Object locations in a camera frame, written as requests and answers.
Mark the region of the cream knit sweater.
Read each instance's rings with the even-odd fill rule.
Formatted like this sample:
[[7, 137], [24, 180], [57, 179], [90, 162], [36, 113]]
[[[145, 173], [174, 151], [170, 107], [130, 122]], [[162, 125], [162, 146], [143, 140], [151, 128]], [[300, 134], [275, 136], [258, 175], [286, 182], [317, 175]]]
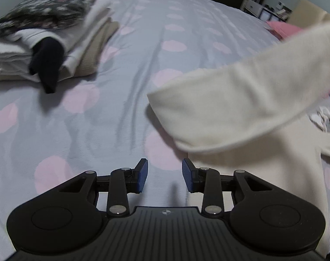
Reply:
[[198, 69], [148, 95], [176, 147], [198, 167], [246, 170], [317, 206], [330, 253], [330, 133], [308, 117], [330, 92], [330, 22], [249, 58]]

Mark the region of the grey duvet pink dots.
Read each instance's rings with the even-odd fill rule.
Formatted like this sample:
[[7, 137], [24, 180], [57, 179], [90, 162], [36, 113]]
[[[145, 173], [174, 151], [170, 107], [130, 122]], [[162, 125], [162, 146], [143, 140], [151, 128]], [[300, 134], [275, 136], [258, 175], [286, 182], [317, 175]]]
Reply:
[[[223, 214], [201, 215], [203, 194], [182, 175], [189, 155], [148, 101], [188, 72], [287, 38], [210, 0], [110, 2], [120, 27], [94, 74], [58, 81], [53, 94], [0, 81], [0, 260], [324, 260], [322, 211], [246, 170], [218, 171]], [[141, 159], [148, 175], [127, 194], [130, 215], [107, 215], [111, 173]]]

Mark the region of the white grey garment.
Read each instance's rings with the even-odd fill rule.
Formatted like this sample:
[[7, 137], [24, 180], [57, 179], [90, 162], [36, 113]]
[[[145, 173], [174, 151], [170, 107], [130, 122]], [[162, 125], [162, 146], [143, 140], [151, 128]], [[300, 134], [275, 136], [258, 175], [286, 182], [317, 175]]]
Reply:
[[313, 107], [308, 117], [319, 130], [330, 133], [330, 97]]

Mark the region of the beige folded garment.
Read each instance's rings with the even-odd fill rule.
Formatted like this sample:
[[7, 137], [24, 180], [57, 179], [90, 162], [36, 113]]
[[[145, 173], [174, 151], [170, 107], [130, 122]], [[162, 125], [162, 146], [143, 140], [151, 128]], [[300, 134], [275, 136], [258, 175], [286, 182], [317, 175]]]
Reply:
[[59, 81], [68, 78], [86, 77], [94, 74], [97, 70], [99, 58], [104, 50], [106, 43], [119, 29], [120, 25], [117, 21], [108, 18], [105, 24], [98, 30], [92, 41], [84, 50], [82, 58], [78, 66], [74, 69], [73, 76], [69, 75], [68, 66], [64, 66], [59, 73]]

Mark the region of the black garment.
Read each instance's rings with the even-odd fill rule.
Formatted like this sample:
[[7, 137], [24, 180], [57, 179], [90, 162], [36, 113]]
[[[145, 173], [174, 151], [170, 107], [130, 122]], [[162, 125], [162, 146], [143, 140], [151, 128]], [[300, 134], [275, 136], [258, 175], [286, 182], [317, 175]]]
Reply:
[[37, 75], [46, 94], [56, 92], [59, 70], [64, 62], [65, 50], [52, 37], [40, 40], [32, 48], [32, 59], [28, 66], [30, 75]]

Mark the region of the pink pillow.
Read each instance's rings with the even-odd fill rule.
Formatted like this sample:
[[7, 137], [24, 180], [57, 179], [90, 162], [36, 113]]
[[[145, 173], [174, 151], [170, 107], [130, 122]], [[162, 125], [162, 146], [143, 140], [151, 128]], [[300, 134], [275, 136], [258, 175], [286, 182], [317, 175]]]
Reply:
[[267, 21], [266, 29], [277, 37], [280, 41], [285, 40], [288, 37], [291, 37], [295, 34], [298, 34], [303, 29], [295, 25], [288, 24], [281, 21]]

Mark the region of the white folded garment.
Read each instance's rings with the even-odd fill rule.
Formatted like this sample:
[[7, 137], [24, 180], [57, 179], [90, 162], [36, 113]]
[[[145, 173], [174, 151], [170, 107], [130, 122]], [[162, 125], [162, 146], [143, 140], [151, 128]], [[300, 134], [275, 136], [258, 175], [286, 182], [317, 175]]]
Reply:
[[31, 28], [20, 30], [0, 38], [0, 81], [30, 80], [39, 82], [37, 75], [29, 74], [32, 48], [43, 38], [52, 37], [59, 41], [65, 50], [64, 62], [59, 70], [68, 66], [73, 76], [84, 50], [98, 30], [105, 24], [112, 10], [110, 0], [96, 0], [84, 20], [78, 25], [62, 30]]

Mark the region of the white bedside table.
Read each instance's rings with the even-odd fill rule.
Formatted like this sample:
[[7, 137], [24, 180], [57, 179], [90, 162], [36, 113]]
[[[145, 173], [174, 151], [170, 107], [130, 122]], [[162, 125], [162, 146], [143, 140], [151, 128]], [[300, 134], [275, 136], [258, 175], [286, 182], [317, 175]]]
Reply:
[[258, 18], [261, 21], [287, 22], [292, 13], [292, 11], [287, 7], [283, 7], [281, 10], [275, 11], [273, 8], [270, 8], [267, 5], [263, 6], [253, 0], [244, 0], [240, 10]]

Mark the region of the floral dark folded garment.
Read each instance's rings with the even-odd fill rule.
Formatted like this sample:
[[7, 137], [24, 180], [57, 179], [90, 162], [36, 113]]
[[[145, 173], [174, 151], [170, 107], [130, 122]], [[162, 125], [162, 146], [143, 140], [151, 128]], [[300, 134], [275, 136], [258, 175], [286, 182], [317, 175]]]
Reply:
[[0, 36], [20, 30], [65, 29], [81, 22], [96, 0], [24, 0], [0, 18]]

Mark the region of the cream padded headboard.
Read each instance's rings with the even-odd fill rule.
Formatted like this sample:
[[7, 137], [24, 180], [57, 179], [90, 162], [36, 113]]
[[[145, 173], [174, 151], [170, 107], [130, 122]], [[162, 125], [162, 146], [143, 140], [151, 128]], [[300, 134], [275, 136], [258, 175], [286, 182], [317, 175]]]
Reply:
[[308, 28], [324, 22], [330, 22], [330, 13], [308, 0], [299, 0], [287, 19], [288, 24], [299, 28]]

